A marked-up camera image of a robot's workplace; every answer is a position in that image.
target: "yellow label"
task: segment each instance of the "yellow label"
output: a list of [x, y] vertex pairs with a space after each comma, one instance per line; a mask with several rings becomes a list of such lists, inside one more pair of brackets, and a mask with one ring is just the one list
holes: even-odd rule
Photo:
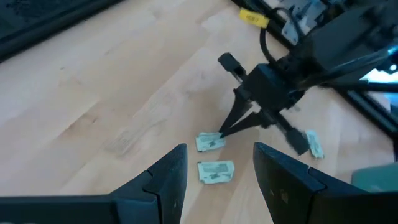
[[247, 9], [241, 9], [239, 17], [244, 22], [248, 22], [262, 28], [266, 28], [269, 23], [269, 18], [263, 16], [260, 13], [248, 11]]

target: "wooden table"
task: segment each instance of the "wooden table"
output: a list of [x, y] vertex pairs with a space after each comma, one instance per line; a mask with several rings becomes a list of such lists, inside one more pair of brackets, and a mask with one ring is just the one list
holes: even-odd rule
[[[265, 62], [258, 38], [227, 0], [126, 0], [0, 64], [0, 194], [105, 194], [185, 142], [183, 223], [271, 223], [252, 146], [297, 158], [281, 133], [248, 129], [201, 154], [194, 141], [233, 102], [237, 83], [217, 58], [231, 52], [251, 70]], [[287, 53], [268, 41], [276, 57]], [[313, 88], [298, 106], [284, 114], [314, 129], [326, 154], [301, 161], [347, 182], [393, 161], [389, 138], [332, 90]], [[234, 161], [233, 181], [201, 184], [197, 162], [217, 159]]]

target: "teal object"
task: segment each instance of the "teal object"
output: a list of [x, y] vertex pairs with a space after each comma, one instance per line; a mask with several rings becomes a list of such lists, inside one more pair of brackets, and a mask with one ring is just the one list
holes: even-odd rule
[[368, 192], [398, 191], [398, 162], [360, 169], [353, 173], [351, 184]]

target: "black metal frame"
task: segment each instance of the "black metal frame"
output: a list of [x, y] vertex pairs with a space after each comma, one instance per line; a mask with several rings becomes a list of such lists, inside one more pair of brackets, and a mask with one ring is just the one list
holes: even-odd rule
[[[269, 15], [272, 19], [267, 27], [267, 31], [286, 48], [289, 50], [292, 49], [294, 46], [283, 35], [281, 35], [282, 29], [286, 23], [285, 19], [278, 14], [272, 13], [272, 8], [266, 3], [262, 5], [262, 10], [265, 12], [265, 15]], [[398, 118], [392, 115], [390, 111], [374, 100], [368, 93], [352, 90], [335, 90], [363, 116], [375, 124], [394, 141], [395, 160], [398, 160]]]

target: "wire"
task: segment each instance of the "wire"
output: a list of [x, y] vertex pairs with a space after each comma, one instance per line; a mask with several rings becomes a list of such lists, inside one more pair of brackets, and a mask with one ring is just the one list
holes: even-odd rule
[[[292, 24], [294, 26], [295, 31], [297, 32], [298, 42], [300, 42], [305, 37], [305, 34], [303, 33], [303, 30], [301, 29], [297, 19], [293, 16], [292, 12], [290, 12], [288, 9], [285, 9], [282, 7], [276, 7], [274, 9], [272, 9], [271, 13], [275, 14], [278, 11], [284, 12], [287, 15], [287, 17], [290, 19], [290, 21], [292, 22]], [[260, 31], [260, 46], [261, 46], [262, 53], [264, 54], [264, 56], [266, 57], [266, 59], [269, 62], [269, 65], [272, 68], [276, 69], [281, 74], [285, 74], [284, 69], [277, 63], [275, 58], [271, 55], [271, 53], [268, 50], [266, 32], [267, 32], [267, 28], [262, 28]]]

